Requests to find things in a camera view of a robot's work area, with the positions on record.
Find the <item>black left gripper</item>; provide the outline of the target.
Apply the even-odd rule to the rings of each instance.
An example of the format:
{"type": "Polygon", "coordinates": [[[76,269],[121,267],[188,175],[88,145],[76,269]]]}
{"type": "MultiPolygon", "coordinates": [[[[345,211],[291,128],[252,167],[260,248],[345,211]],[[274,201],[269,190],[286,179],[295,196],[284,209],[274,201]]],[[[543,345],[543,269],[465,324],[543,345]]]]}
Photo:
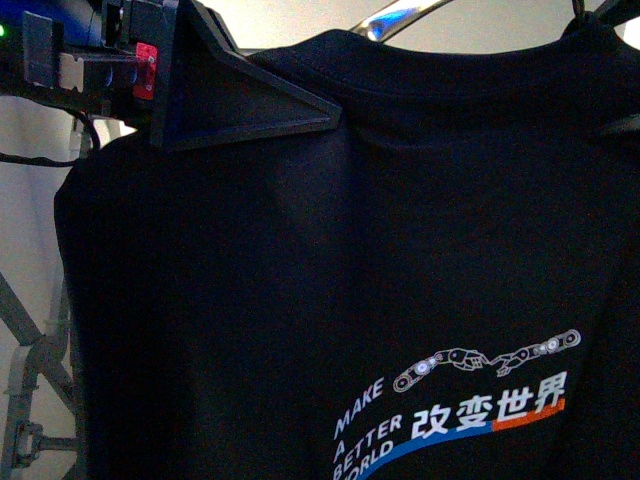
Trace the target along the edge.
{"type": "Polygon", "coordinates": [[[180,151],[332,130],[342,110],[241,55],[197,1],[4,1],[1,93],[180,151]]]}

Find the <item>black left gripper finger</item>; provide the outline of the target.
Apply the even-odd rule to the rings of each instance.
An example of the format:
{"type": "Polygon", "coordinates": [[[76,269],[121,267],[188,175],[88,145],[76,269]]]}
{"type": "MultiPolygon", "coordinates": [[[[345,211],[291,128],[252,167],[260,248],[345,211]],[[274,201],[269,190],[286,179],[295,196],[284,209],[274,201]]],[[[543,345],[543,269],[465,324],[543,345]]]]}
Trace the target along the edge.
{"type": "Polygon", "coordinates": [[[598,139],[627,138],[639,135],[640,115],[633,114],[599,127],[595,136],[598,139]]]}

